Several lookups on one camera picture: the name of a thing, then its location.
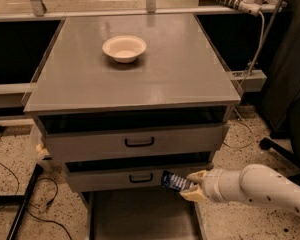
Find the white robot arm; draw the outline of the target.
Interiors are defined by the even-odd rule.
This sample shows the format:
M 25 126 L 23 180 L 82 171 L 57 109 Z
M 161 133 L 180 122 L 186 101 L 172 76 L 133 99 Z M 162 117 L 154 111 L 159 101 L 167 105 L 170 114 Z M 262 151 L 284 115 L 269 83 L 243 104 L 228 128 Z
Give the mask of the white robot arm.
M 300 217 L 300 186 L 261 164 L 242 170 L 212 169 L 189 174 L 190 187 L 180 195 L 187 201 L 238 202 L 277 207 Z

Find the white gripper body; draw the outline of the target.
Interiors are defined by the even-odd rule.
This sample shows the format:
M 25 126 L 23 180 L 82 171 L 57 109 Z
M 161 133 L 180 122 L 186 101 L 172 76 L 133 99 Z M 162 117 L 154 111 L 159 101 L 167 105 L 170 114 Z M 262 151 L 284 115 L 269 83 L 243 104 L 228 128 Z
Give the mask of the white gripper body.
M 219 188 L 219 181 L 222 174 L 222 169 L 212 169 L 210 171 L 206 171 L 201 183 L 201 187 L 205 196 L 214 203 L 226 202 Z

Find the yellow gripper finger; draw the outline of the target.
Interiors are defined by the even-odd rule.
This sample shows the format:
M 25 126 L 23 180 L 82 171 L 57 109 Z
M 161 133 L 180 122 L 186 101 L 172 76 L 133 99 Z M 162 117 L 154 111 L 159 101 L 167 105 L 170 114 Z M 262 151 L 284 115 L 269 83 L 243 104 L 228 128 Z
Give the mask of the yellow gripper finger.
M 190 202 L 202 202 L 205 200 L 205 195 L 200 185 L 194 185 L 187 190 L 182 190 L 180 195 Z
M 206 175 L 207 175 L 207 171 L 206 170 L 201 170 L 201 171 L 194 172 L 194 173 L 191 173 L 191 174 L 187 175 L 186 178 L 189 181 L 192 181 L 196 184 L 201 184 Z

